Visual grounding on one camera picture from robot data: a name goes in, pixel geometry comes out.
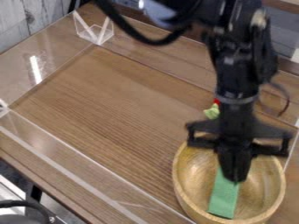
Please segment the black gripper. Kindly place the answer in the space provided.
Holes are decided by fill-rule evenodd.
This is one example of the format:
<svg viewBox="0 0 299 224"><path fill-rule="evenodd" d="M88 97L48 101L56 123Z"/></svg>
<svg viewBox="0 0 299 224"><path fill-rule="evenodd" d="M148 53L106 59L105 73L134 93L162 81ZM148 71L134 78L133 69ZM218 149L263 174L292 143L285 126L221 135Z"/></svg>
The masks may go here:
<svg viewBox="0 0 299 224"><path fill-rule="evenodd" d="M261 122L253 114L253 103L212 105L218 110L213 119L188 122L186 144L217 152L222 176L242 182L248 176L252 155L288 156L292 132Z"/></svg>

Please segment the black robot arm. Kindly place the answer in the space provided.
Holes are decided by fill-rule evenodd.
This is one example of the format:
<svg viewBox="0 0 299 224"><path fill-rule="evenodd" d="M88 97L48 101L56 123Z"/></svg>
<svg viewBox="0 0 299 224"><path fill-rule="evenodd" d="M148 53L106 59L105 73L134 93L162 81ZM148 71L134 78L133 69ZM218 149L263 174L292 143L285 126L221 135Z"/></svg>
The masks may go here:
<svg viewBox="0 0 299 224"><path fill-rule="evenodd" d="M138 0L149 19L169 30L148 38L126 22L109 0L94 0L117 27L149 46L170 44L194 24L216 72L218 117L189 122L186 144L212 148L225 179L242 182L252 158L285 157L292 133L260 122L253 114L260 86L272 83L277 57L271 39L271 18L261 0Z"/></svg>

